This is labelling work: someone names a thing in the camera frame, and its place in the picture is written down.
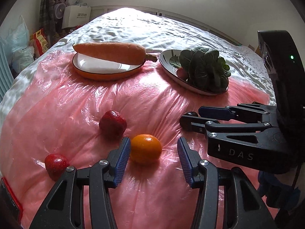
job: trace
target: dark red fruit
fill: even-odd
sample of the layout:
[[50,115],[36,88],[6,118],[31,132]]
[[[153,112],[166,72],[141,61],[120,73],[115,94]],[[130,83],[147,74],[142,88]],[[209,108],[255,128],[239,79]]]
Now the dark red fruit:
[[177,70],[177,77],[185,81],[189,78],[189,74],[182,67],[180,67]]
[[127,128],[127,122],[116,111],[107,111],[99,123],[102,134],[108,139],[118,139],[123,136]]
[[50,154],[45,158],[45,169],[55,182],[68,166],[70,166],[68,159],[61,154]]

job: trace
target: orange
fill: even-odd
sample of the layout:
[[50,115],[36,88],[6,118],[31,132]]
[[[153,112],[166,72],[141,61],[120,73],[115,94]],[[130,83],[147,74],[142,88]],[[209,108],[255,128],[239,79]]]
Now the orange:
[[160,141],[150,134],[140,134],[131,140],[130,159],[138,164],[156,162],[162,153]]

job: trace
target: plate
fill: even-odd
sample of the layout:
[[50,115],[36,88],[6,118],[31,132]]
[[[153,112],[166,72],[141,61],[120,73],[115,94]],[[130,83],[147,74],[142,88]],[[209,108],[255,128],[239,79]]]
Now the plate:
[[175,56],[175,55],[179,56],[180,53],[181,53],[181,50],[166,50],[166,51],[163,51],[162,53],[160,53],[160,55],[159,55],[159,61],[160,61],[161,65],[163,66],[163,68],[165,69],[165,73],[171,79],[173,79],[176,83],[180,84],[182,87],[184,87],[194,93],[200,94],[200,95],[215,96],[215,95],[220,95],[220,94],[225,93],[225,92],[213,93],[213,92],[209,92],[209,91],[203,91],[201,89],[198,89],[194,86],[189,85],[186,81],[178,78],[177,77],[178,69],[176,67],[173,67],[169,61],[172,56]]
[[98,81],[114,81],[127,78],[137,73],[143,64],[120,64],[103,59],[96,59],[80,53],[76,53],[73,57],[73,66],[78,74],[85,78]]

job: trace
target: orange carrot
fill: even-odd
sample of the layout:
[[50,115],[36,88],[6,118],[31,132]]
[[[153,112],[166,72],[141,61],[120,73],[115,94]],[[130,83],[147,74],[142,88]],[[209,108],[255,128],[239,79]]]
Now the orange carrot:
[[132,43],[81,43],[73,45],[73,48],[80,54],[121,64],[141,65],[146,60],[157,61],[155,56],[146,54],[143,46]]

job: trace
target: wall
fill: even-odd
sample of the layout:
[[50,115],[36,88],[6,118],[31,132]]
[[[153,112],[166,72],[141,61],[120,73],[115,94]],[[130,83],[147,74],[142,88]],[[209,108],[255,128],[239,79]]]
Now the wall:
[[289,0],[84,0],[89,6],[144,6],[201,21],[243,45],[257,47],[257,30],[287,30],[305,62],[305,23]]
[[41,0],[17,0],[0,26],[0,36],[6,38],[10,28],[18,25],[20,15],[26,23],[30,34],[38,31],[39,7]]

